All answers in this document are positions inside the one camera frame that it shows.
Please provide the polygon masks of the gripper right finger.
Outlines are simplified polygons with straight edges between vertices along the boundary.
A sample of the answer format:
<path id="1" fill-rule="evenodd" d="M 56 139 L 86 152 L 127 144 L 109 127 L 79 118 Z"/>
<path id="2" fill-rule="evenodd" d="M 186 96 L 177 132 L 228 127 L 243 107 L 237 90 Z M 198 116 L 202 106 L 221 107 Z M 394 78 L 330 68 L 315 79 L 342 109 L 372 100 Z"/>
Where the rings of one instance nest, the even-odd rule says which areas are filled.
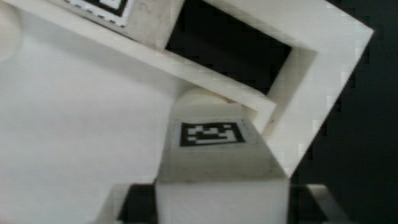
<path id="1" fill-rule="evenodd" d="M 289 224 L 356 224 L 324 184 L 292 185 Z"/>

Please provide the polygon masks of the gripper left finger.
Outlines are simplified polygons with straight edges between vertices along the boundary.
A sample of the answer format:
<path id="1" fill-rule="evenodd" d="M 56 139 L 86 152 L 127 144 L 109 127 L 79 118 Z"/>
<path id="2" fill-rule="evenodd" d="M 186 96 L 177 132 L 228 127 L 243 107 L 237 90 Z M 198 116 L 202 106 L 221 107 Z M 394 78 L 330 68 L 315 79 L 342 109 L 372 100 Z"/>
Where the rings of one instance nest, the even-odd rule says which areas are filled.
<path id="1" fill-rule="evenodd" d="M 113 186 L 95 224 L 159 224 L 152 183 L 123 183 Z"/>

